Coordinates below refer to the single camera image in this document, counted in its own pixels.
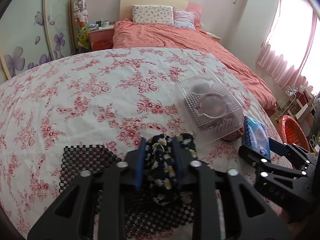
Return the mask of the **black floral sock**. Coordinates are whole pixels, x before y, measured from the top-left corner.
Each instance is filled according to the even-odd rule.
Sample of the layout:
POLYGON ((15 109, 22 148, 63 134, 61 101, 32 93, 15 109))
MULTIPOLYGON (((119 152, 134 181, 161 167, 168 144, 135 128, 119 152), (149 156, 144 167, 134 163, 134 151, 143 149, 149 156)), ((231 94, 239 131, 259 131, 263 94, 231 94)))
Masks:
POLYGON ((191 203, 191 192, 178 192, 172 141, 173 137, 165 133, 156 135, 147 140, 144 152, 148 194, 157 205, 161 206, 166 206, 175 200, 191 203))

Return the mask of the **black mesh mat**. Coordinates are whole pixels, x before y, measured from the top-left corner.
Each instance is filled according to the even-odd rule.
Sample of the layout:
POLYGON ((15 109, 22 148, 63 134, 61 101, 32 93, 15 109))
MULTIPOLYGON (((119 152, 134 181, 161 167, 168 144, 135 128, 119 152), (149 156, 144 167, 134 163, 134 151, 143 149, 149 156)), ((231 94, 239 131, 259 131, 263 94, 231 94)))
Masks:
POLYGON ((121 163, 103 145, 66 146, 61 164, 61 193, 50 206, 52 223, 65 235, 84 239, 93 233, 96 215, 103 232, 122 238, 157 233, 194 221, 191 204, 175 200, 161 206, 149 200, 144 178, 138 190, 125 184, 128 164, 121 167, 121 163))

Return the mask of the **red plastic laundry basket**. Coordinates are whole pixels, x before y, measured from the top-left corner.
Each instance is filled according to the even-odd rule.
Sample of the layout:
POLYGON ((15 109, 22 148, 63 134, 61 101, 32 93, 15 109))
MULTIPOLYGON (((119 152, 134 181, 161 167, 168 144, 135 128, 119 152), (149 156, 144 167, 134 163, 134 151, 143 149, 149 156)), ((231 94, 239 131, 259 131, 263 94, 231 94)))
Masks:
POLYGON ((284 115, 278 122, 278 134, 283 143, 296 144, 307 151, 310 151, 310 146, 305 137, 303 130, 294 118, 289 115, 284 115))

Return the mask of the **clear plastic food box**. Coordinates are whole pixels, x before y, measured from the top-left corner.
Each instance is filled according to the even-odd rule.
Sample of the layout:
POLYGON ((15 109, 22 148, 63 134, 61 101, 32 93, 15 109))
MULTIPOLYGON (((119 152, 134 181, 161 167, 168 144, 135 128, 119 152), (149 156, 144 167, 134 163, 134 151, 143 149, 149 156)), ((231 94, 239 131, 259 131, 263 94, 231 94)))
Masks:
POLYGON ((178 112, 196 145, 210 144, 243 127, 243 107, 213 72, 179 81, 174 91, 178 112))

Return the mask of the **blue wet wipes pack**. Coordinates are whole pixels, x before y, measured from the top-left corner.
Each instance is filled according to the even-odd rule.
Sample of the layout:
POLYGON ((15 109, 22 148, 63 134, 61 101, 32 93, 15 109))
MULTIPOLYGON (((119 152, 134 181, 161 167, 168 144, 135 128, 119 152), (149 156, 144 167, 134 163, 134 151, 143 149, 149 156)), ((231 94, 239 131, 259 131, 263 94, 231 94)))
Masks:
POLYGON ((242 144, 265 159, 271 160, 270 144, 265 124, 249 116, 244 117, 242 144))

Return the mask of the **red knit cloth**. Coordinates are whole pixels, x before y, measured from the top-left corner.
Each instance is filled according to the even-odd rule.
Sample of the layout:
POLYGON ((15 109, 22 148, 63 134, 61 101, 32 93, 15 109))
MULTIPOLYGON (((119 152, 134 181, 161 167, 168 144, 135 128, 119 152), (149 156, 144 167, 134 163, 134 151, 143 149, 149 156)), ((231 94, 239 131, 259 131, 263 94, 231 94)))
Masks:
POLYGON ((241 138, 243 135, 244 135, 244 128, 241 127, 239 129, 237 129, 236 131, 234 131, 228 135, 225 135, 221 139, 224 141, 235 141, 235 140, 238 140, 239 138, 241 138))

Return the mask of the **pink curtain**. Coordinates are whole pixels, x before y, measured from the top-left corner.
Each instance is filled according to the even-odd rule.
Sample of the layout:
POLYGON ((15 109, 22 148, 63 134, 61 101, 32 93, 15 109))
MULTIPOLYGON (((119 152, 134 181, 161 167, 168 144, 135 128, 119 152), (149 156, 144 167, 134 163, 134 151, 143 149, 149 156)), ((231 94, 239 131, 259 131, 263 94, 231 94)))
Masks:
POLYGON ((278 0, 256 63, 280 87, 319 93, 319 18, 308 0, 278 0))

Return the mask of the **salmon pink bed duvet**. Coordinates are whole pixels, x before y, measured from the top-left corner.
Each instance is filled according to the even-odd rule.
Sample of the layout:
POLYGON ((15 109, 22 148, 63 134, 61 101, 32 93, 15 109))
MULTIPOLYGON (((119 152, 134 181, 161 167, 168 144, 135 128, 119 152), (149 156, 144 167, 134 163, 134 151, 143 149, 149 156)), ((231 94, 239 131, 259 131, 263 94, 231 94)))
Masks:
POLYGON ((269 114, 276 111, 276 98, 265 81, 199 26, 193 30, 162 24, 134 24, 125 19, 115 24, 113 47, 179 48, 210 53, 231 70, 265 111, 269 114))

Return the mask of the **right bedside table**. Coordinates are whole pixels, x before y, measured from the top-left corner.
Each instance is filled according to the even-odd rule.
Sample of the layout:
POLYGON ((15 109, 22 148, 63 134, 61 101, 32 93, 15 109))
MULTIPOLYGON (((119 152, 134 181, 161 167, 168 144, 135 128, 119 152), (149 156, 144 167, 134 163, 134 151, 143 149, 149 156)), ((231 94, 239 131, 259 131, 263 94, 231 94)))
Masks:
POLYGON ((211 38, 217 40, 218 42, 220 42, 221 38, 218 37, 217 35, 215 35, 214 33, 211 33, 209 31, 206 32, 211 38))

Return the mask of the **pink bedside table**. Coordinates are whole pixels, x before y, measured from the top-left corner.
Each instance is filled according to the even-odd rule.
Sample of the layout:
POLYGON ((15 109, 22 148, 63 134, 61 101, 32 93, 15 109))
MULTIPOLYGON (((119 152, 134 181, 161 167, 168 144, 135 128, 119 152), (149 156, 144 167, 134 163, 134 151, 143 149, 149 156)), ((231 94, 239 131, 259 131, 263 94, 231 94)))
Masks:
POLYGON ((114 25, 107 25, 89 31, 89 39, 92 51, 113 48, 114 25))

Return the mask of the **pink striped pillow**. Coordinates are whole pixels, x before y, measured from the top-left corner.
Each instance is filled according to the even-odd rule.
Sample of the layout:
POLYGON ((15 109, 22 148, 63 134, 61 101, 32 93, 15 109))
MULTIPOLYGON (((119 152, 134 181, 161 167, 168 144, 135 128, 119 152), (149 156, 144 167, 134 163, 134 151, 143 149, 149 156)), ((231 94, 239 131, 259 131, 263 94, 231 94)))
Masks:
POLYGON ((194 12, 180 10, 174 7, 174 27, 187 28, 195 30, 195 17, 194 12))

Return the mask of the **floral white pillow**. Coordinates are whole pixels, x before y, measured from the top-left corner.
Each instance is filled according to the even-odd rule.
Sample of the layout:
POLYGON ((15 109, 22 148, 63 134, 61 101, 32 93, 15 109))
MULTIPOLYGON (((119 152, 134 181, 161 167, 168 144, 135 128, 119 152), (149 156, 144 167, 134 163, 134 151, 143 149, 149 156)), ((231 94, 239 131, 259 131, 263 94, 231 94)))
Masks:
POLYGON ((134 24, 174 25, 173 7, 167 5, 133 5, 134 24))

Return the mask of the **stuffed toy column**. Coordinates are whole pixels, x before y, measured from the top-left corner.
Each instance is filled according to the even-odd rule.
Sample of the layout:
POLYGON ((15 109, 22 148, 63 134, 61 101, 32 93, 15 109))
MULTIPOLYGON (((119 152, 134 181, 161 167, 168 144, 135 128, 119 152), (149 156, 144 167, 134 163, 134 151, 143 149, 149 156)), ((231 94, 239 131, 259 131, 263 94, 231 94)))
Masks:
POLYGON ((91 44, 89 41, 87 0, 72 0, 72 16, 75 52, 89 51, 91 44))

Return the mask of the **beige pink headboard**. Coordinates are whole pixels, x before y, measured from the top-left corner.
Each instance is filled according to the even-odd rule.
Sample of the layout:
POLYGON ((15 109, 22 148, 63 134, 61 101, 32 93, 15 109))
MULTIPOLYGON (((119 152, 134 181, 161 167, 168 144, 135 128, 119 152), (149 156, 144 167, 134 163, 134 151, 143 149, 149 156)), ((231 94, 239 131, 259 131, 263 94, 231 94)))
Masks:
POLYGON ((120 0, 119 6, 119 20, 132 20, 132 6, 133 5, 166 5, 176 7, 177 9, 194 12, 195 24, 201 23, 202 7, 200 4, 190 2, 187 0, 120 0))

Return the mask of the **glass sliding wardrobe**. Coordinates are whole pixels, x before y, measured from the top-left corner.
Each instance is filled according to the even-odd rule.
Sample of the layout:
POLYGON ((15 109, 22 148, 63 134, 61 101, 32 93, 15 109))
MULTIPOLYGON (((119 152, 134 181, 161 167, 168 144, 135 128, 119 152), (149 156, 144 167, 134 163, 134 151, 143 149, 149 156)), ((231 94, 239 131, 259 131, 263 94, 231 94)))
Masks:
POLYGON ((1 72, 6 79, 73 52, 70 0, 10 0, 1 11, 1 72))

